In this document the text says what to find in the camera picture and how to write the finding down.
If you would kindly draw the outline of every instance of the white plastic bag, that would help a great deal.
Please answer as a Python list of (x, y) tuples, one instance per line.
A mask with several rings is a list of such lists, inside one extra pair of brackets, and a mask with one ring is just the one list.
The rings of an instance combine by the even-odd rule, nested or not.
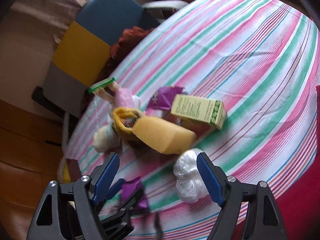
[(178, 196), (183, 202), (194, 203), (208, 195), (196, 164), (197, 156), (201, 152), (198, 148), (187, 150), (173, 166), (173, 173), (177, 177)]

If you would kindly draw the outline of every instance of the purple packet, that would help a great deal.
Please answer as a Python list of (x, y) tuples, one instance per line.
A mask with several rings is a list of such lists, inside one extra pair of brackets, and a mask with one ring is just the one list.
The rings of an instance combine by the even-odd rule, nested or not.
[[(136, 177), (133, 180), (126, 181), (122, 187), (122, 193), (121, 193), (121, 203), (126, 202), (129, 197), (137, 190), (137, 189), (143, 189), (142, 183), (141, 183), (141, 177)], [(133, 210), (148, 210), (149, 204), (148, 199), (143, 192), (142, 198), (138, 202), (138, 204), (134, 207)]]
[(147, 109), (170, 111), (176, 94), (182, 94), (183, 87), (161, 87), (150, 99)]

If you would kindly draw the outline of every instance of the brown fluffy fabric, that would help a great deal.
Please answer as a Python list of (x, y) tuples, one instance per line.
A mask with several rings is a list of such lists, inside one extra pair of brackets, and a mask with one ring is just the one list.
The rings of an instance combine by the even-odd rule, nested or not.
[[(153, 30), (145, 31), (136, 26), (132, 29), (125, 29), (118, 43), (111, 46), (110, 58), (94, 83), (108, 78), (124, 58)], [(85, 91), (81, 102), (81, 115), (87, 110), (92, 99), (93, 95)]]

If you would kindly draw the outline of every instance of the striped tablecloth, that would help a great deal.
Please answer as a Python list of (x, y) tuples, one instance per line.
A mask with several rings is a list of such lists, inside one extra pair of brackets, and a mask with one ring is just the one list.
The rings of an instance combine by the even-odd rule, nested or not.
[[(203, 130), (195, 146), (227, 175), (246, 183), (265, 180), (278, 197), (315, 157), (319, 42), (315, 24), (278, 0), (196, 0), (156, 28), (113, 76), (141, 98), (142, 108), (159, 87), (174, 84), (223, 100), (223, 130)], [(109, 109), (96, 97), (68, 145), (66, 157), (77, 159), (83, 174), (106, 158), (93, 149), (92, 135), (106, 124)], [(174, 160), (125, 148), (116, 178), (142, 177), (151, 210), (161, 210), (165, 239), (206, 238), (219, 208), (209, 196), (194, 204), (179, 200)], [(155, 239), (152, 216), (132, 223), (128, 239)]]

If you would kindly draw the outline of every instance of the silver screw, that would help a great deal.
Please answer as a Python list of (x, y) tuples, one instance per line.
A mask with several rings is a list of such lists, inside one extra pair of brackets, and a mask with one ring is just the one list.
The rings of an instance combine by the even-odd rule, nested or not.
[(81, 181), (83, 181), (83, 182), (86, 182), (86, 181), (88, 181), (90, 179), (90, 177), (88, 176), (88, 175), (83, 175), (82, 177), (81, 177)]
[(234, 176), (228, 176), (228, 177), (227, 177), (227, 180), (228, 180), (229, 182), (235, 182), (235, 181), (236, 181), (236, 178), (235, 178)]
[(268, 186), (268, 184), (265, 181), (261, 181), (259, 184), (260, 184), (261, 187), (267, 187)]
[(57, 185), (57, 182), (55, 180), (49, 182), (50, 187), (54, 187), (55, 185)]

